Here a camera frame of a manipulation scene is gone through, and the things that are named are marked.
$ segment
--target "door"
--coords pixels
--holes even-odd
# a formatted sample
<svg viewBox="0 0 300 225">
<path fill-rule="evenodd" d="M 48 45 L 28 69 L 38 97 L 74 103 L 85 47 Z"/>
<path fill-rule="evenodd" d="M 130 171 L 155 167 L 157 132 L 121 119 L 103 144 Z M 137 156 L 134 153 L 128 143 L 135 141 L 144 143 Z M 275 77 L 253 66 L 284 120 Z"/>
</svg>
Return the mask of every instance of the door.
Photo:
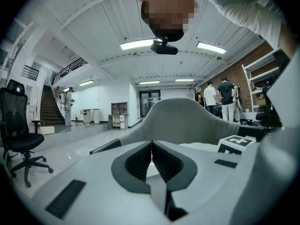
<svg viewBox="0 0 300 225">
<path fill-rule="evenodd" d="M 140 91 L 141 118 L 146 117 L 151 107 L 160 100 L 160 90 Z"/>
</svg>

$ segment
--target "fluorescent light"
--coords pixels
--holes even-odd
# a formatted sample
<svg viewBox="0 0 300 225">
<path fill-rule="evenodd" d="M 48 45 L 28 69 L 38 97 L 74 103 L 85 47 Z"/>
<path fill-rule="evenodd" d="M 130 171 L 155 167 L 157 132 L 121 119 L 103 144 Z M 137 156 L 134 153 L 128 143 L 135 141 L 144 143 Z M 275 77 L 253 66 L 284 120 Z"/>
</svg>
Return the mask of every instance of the fluorescent light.
<svg viewBox="0 0 300 225">
<path fill-rule="evenodd" d="M 151 84 L 151 83 L 159 83 L 159 81 L 140 82 L 140 84 Z"/>
<path fill-rule="evenodd" d="M 176 82 L 193 82 L 193 79 L 176 79 Z"/>
<path fill-rule="evenodd" d="M 90 83 L 93 83 L 93 82 L 94 82 L 93 80 L 89 80 L 89 81 L 87 81 L 87 82 L 84 82 L 84 83 L 79 84 L 79 86 L 84 86 L 84 85 L 86 85 L 86 84 L 90 84 Z"/>
<path fill-rule="evenodd" d="M 208 45 L 208 44 L 205 44 L 205 43 L 200 43 L 200 42 L 197 44 L 197 47 L 207 49 L 207 50 L 211 50 L 211 51 L 214 51 L 214 52 L 218 52 L 218 53 L 221 53 L 221 54 L 224 54 L 225 52 L 227 52 L 226 50 L 224 50 L 222 48 L 215 47 L 215 46 L 212 46 L 212 45 Z"/>
<path fill-rule="evenodd" d="M 123 43 L 123 44 L 121 44 L 121 48 L 123 50 L 127 50 L 130 48 L 151 46 L 153 44 L 153 40 L 154 39 L 147 39 L 147 40 L 134 41 L 134 42 L 130 42 L 130 43 Z"/>
</svg>

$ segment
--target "chair armrest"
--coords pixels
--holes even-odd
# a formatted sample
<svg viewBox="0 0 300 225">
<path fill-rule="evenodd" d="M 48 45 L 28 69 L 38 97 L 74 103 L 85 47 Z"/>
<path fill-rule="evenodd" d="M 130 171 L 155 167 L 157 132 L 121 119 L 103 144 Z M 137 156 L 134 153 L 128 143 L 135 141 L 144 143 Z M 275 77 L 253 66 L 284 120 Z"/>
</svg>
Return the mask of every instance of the chair armrest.
<svg viewBox="0 0 300 225">
<path fill-rule="evenodd" d="M 106 151 L 109 149 L 121 147 L 121 146 L 122 146 L 121 141 L 119 139 L 114 139 L 114 140 L 108 142 L 107 144 L 104 144 L 100 148 L 96 148 L 93 151 L 90 151 L 90 155 L 97 153 L 97 152 L 102 152 L 102 151 Z"/>
<path fill-rule="evenodd" d="M 38 133 L 38 123 L 43 122 L 43 120 L 33 120 L 31 122 L 34 123 L 34 132 Z"/>
<path fill-rule="evenodd" d="M 244 126 L 240 125 L 239 131 L 238 131 L 238 136 L 250 136 L 250 137 L 255 137 L 256 140 L 259 142 L 265 135 L 265 129 L 262 126 Z"/>
</svg>

